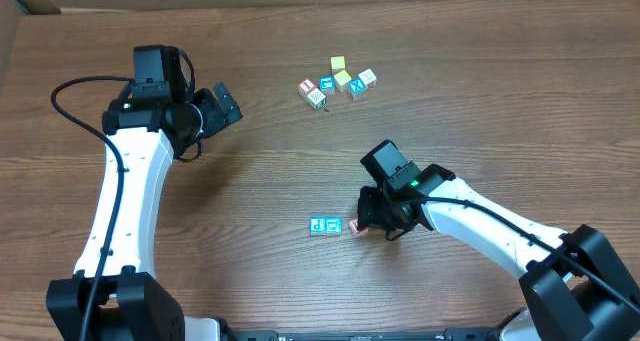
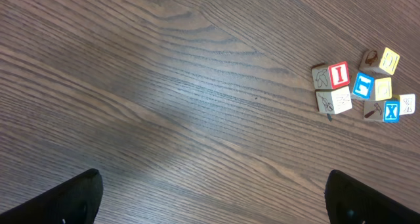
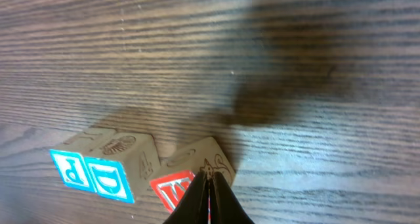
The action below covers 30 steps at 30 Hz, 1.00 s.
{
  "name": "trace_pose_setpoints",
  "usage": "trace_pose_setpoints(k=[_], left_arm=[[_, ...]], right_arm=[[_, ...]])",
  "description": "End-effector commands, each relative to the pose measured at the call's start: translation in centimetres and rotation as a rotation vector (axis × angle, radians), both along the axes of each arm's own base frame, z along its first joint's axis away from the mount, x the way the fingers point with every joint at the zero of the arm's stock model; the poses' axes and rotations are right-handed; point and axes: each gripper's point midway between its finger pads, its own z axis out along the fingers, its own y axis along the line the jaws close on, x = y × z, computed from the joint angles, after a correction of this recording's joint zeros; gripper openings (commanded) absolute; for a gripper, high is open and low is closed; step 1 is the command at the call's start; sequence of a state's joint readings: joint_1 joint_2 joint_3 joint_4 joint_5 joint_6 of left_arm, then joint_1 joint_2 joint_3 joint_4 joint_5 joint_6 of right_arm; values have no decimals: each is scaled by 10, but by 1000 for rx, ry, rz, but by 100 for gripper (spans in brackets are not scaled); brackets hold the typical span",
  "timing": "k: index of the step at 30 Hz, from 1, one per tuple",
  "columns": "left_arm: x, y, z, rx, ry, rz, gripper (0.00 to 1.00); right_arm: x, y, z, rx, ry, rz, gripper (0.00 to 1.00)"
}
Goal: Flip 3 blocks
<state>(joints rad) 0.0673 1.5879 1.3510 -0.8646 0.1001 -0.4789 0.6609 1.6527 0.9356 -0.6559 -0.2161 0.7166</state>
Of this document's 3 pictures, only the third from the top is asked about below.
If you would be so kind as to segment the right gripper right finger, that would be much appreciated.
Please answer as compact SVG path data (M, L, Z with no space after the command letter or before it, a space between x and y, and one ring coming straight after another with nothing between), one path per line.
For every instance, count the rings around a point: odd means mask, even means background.
M221 172L209 180L211 224L254 224Z

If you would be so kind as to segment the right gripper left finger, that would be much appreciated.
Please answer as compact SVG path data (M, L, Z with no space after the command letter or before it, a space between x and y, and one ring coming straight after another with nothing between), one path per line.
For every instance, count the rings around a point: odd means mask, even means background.
M163 224L208 224L208 217L209 183L206 172L201 171Z

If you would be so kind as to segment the white spiral block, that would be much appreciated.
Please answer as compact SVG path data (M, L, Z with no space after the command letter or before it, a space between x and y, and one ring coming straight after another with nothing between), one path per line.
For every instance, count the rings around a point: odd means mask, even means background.
M188 186L200 171L223 174L232 185L236 172L213 137L206 137L178 149L161 163L150 180L150 186L171 213L185 194Z

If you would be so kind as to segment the red circle block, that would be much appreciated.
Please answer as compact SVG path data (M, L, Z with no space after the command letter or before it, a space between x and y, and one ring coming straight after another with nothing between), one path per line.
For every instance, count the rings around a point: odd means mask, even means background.
M116 133L86 157L99 196L134 204L160 169L154 138L141 133Z

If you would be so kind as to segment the yellow block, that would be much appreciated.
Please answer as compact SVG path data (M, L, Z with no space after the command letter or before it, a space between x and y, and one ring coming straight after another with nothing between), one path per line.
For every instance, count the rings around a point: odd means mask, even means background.
M67 187L96 192L84 158L115 133L114 129L88 128L49 150L57 171Z

